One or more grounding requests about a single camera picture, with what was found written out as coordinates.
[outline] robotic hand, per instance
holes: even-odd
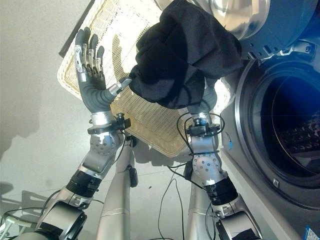
[[[89,45],[90,29],[80,29],[75,37],[74,58],[78,84],[84,105],[93,113],[108,112],[115,97],[126,88],[131,79],[124,77],[106,89],[102,67],[104,47],[96,52],[98,36],[93,34]]]

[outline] white floor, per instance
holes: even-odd
[[[41,207],[46,197],[68,183],[89,149],[89,112],[56,77],[62,61],[58,52],[88,3],[0,1],[1,214],[20,207]],[[174,162],[142,142],[135,155],[139,184],[131,190],[131,238],[158,238],[160,201],[172,175],[164,165]],[[96,199],[104,200],[113,173],[111,169]],[[177,180],[186,223],[191,186],[180,177]],[[79,240],[94,239],[101,207],[93,202],[86,210],[88,219]],[[32,211],[22,214],[32,219]],[[182,239],[174,186],[164,198],[160,227],[166,237]]]

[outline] robot forearm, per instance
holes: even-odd
[[[217,151],[220,126],[212,124],[209,112],[193,114],[192,120],[187,130],[193,150],[192,168],[211,200],[213,213],[219,218],[216,227],[220,239],[262,239],[247,205],[222,169]]]

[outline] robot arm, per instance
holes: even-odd
[[[186,132],[191,139],[193,172],[201,179],[211,200],[213,213],[219,218],[216,227],[221,240],[262,239],[246,203],[237,193],[228,173],[222,169],[222,161],[217,151],[220,125],[212,124],[211,113],[208,111],[215,105],[212,101],[215,92],[207,85],[204,92],[204,105],[200,105],[199,108],[188,107],[192,115],[192,125]]]
[[[88,49],[90,35],[89,28],[80,29],[74,48],[81,97],[92,113],[92,127],[88,129],[90,150],[69,183],[48,203],[36,231],[24,233],[16,238],[18,240],[76,240],[87,218],[83,210],[89,207],[101,181],[116,161],[117,150],[125,143],[122,130],[130,127],[130,119],[125,119],[123,113],[115,118],[110,104],[131,79],[124,77],[106,89],[102,68],[104,48],[101,46],[96,52],[98,36],[94,34]]]

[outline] black fingertip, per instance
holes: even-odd
[[[103,46],[100,46],[98,49],[98,52],[96,53],[97,58],[101,58],[101,65],[102,65],[102,59],[105,53],[105,48]]]
[[[84,30],[83,30],[83,40],[84,40],[84,44],[88,44],[89,43],[89,38],[90,38],[90,34],[91,34],[91,31],[90,31],[90,28],[88,27],[85,27]]]
[[[75,36],[75,45],[81,45],[84,42],[84,31],[80,29]]]
[[[96,54],[96,48],[98,44],[99,38],[96,34],[93,34],[90,43],[89,43],[89,49],[93,49],[94,54]]]

